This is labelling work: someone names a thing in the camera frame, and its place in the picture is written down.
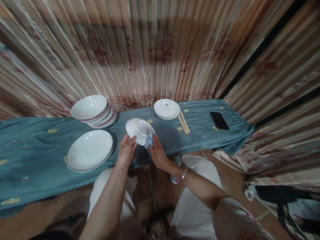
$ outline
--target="woman's left hand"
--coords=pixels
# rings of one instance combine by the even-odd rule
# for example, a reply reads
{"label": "woman's left hand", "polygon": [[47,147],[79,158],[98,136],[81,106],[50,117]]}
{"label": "woman's left hand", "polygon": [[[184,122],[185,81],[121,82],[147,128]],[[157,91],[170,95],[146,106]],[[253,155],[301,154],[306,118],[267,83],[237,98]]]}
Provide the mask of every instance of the woman's left hand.
{"label": "woman's left hand", "polygon": [[123,139],[119,144],[119,153],[118,153],[117,162],[130,165],[133,159],[134,150],[138,145],[135,142],[136,139],[137,139],[136,136],[133,136],[133,138],[131,138],[127,133],[126,135],[124,135]]}

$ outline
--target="forearm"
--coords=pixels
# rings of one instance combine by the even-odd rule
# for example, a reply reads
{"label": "forearm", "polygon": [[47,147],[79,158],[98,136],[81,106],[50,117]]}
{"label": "forearm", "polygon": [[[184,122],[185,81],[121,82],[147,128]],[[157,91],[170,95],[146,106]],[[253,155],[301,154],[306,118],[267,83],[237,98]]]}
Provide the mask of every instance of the forearm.
{"label": "forearm", "polygon": [[[184,168],[170,164],[165,171],[179,180],[183,175]],[[216,209],[221,198],[228,196],[224,190],[191,169],[188,169],[182,183],[213,210]]]}
{"label": "forearm", "polygon": [[81,234],[80,240],[113,239],[123,204],[129,164],[116,163]]}

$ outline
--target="person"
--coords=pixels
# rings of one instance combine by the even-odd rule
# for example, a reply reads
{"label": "person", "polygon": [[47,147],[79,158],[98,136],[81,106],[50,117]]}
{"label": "person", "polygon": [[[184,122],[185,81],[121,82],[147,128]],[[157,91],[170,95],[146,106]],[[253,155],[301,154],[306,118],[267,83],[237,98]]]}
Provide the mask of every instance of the person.
{"label": "person", "polygon": [[[132,202],[127,176],[137,143],[124,136],[114,168],[104,170],[90,196],[87,223],[80,240],[145,239]],[[183,155],[187,167],[173,164],[159,137],[149,146],[155,166],[185,186],[175,208],[166,239],[272,239],[252,215],[222,188],[215,166],[208,160]]]}

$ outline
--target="woman's right hand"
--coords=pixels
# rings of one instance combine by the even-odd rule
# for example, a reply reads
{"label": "woman's right hand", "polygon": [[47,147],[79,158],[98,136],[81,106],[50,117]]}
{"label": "woman's right hand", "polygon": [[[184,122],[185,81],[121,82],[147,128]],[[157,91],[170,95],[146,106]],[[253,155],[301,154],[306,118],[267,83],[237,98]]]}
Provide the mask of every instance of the woman's right hand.
{"label": "woman's right hand", "polygon": [[157,168],[168,172],[171,161],[167,158],[166,153],[161,145],[158,135],[155,133],[152,136],[153,147],[149,145],[148,149],[152,157],[152,161]]}

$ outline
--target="hand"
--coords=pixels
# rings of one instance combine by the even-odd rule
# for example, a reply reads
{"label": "hand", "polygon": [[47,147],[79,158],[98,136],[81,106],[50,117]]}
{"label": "hand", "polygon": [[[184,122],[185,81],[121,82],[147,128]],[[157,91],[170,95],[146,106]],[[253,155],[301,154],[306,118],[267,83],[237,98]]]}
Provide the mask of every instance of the hand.
{"label": "hand", "polygon": [[138,145],[136,141],[137,137],[133,136],[133,138],[130,138],[129,135],[126,133],[124,135],[123,139],[121,140],[119,144],[119,153],[118,153],[118,159],[117,163],[123,163],[128,164],[132,162],[133,154],[136,146]]}
{"label": "hand", "polygon": [[154,165],[156,165],[157,168],[168,172],[171,161],[167,158],[166,153],[164,152],[164,149],[156,133],[152,136],[152,142],[153,147],[149,145],[148,149],[150,151]]}

